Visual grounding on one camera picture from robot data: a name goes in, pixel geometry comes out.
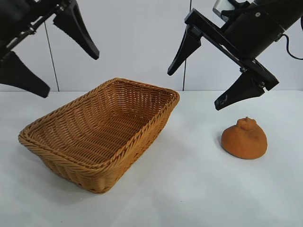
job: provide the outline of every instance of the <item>orange toy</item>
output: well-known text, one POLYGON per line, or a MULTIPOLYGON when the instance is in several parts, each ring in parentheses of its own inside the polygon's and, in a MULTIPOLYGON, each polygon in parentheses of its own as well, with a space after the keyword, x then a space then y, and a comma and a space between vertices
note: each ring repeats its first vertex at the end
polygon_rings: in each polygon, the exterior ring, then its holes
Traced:
POLYGON ((249 117, 239 119, 237 124, 222 134, 222 146, 230 154, 243 159, 256 159, 267 150, 267 138, 257 122, 249 117))

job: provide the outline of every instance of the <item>rectangular basket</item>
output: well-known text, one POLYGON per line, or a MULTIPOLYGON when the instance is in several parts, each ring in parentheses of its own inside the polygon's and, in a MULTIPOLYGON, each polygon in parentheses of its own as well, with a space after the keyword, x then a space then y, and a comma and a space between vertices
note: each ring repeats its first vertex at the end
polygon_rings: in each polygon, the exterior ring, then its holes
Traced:
POLYGON ((104 193, 154 142, 178 102, 173 90, 112 79, 28 125, 19 142, 56 174, 104 193))

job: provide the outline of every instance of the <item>white table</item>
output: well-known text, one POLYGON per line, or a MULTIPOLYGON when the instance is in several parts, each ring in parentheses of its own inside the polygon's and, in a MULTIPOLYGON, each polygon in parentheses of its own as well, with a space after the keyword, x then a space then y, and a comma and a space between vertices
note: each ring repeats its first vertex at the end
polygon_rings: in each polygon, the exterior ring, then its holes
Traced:
POLYGON ((27 124, 82 94, 0 93, 0 226, 303 226, 303 92, 271 91, 219 112, 221 92, 181 92, 157 140, 103 195, 53 174, 17 140, 27 124), (269 144, 253 161, 219 142, 246 116, 269 144))

